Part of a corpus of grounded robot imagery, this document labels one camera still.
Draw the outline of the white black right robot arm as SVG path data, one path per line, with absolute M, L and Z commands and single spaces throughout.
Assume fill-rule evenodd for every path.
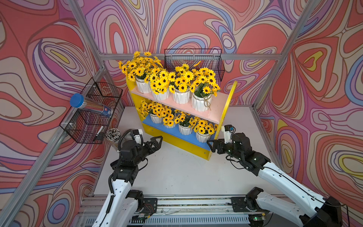
M 268 210 L 300 227 L 343 225 L 342 205 L 337 199 L 324 197 L 284 173 L 265 155 L 254 151 L 244 133 L 226 131 L 223 139 L 208 140 L 207 144 L 212 152 L 235 158 L 245 170 L 269 182 L 291 199 L 287 202 L 255 187 L 245 197 L 246 209 Z

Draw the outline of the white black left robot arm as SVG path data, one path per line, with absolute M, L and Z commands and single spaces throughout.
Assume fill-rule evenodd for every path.
M 143 192 L 131 187 L 143 169 L 139 164 L 148 161 L 147 156 L 161 149 L 163 137 L 144 141 L 142 134 L 142 130 L 129 129 L 118 140 L 119 158 L 111 163 L 113 172 L 107 180 L 109 194 L 94 221 L 94 227 L 126 227 L 134 214 L 143 210 Z

